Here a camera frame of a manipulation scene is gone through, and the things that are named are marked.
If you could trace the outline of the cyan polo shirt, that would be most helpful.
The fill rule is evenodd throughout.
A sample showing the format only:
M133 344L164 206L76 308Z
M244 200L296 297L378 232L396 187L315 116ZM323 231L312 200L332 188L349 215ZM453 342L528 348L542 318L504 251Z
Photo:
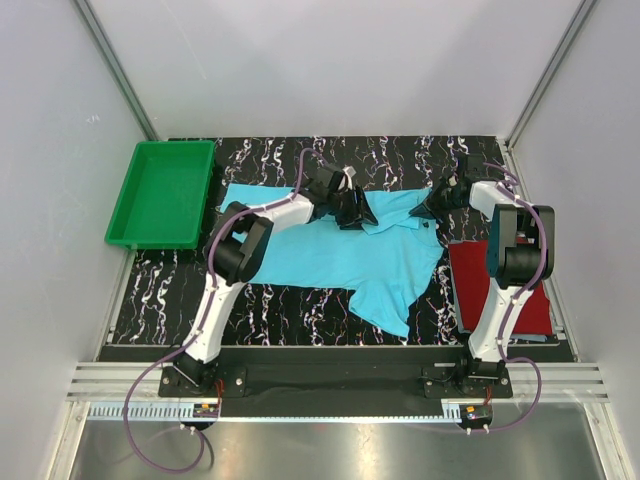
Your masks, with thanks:
M360 230L342 230L327 215L274 233L252 283L349 290L350 312L407 337L410 307L426 291L443 252L434 223L409 214L427 194L367 192L378 223Z

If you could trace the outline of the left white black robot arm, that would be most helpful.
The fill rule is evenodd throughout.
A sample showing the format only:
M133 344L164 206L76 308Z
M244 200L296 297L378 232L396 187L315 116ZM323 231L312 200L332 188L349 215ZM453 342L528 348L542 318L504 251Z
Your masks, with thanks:
M350 166L323 166L277 200L258 205L233 201L226 207L214 227L194 324L172 358L181 384L190 393L203 396L214 388L229 315L242 288L258 273L274 234L326 215L333 216L341 230L378 224L354 175Z

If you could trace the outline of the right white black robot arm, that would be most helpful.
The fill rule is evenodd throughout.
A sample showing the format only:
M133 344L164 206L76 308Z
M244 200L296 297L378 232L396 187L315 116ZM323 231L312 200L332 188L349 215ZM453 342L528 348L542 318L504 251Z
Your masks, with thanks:
M555 210L522 199L515 191L518 184L504 167L480 155L461 154L454 171L409 212L442 225L451 211L471 208L490 221L487 297L477 327L446 379L470 397L501 381L520 313L554 268Z

